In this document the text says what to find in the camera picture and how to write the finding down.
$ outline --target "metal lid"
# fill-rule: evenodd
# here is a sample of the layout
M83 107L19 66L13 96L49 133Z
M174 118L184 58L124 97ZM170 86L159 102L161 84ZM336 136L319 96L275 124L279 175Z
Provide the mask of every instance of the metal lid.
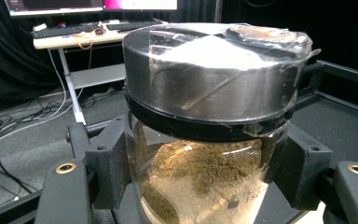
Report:
M290 110L311 50L298 32L248 24L179 23L123 40L126 92L161 115L255 123Z

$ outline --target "desk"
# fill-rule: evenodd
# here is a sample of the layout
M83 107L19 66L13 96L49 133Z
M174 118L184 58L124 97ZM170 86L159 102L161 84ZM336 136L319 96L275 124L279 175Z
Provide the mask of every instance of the desk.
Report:
M83 122L86 125L86 121L83 116L83 112L77 101L75 90L104 84L113 81L123 80L126 76L124 64L116 64L106 67L94 68L84 71L71 72L66 62L64 49L77 47L77 42L82 46L88 46L90 41L93 45L119 42L123 39L126 33L119 34L117 31L109 31L103 24L103 28L106 31L104 35L93 35L87 37L78 37L75 39L74 35L68 36L56 36L43 39L34 39L34 47L36 49L57 49L60 53L60 59L63 67L63 74L66 79L67 88L73 102L73 110L75 114L76 122Z

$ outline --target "black backdrop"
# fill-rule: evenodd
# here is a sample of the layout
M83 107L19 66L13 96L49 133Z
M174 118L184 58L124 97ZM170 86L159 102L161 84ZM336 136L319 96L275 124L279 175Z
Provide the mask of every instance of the black backdrop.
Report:
M0 0L0 110L17 105L52 91L59 86L59 80L51 66L46 50L34 49L30 35L32 28L41 23L48 27L65 21L78 24L90 21L112 19L144 21L158 18L169 22L213 22L215 1L179 0L178 10L165 12L103 12L85 15L52 16L40 18L12 19L4 0ZM91 67L122 63L121 47L114 50L94 50ZM53 59L59 65L57 52ZM88 66L88 52L74 51L68 56L72 71Z

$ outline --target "glass container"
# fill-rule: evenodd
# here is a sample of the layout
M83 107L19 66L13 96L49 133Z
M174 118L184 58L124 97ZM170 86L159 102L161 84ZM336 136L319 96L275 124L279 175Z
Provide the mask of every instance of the glass container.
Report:
M123 39L126 139L144 223L253 223L311 40L248 24L181 23Z

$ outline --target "monitor screen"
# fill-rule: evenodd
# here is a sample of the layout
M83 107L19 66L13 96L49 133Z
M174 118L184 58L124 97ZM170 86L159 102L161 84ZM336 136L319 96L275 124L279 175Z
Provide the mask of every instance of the monitor screen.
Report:
M10 16L38 16L102 11L101 0L6 0Z
M104 0L106 10L176 10L177 0Z

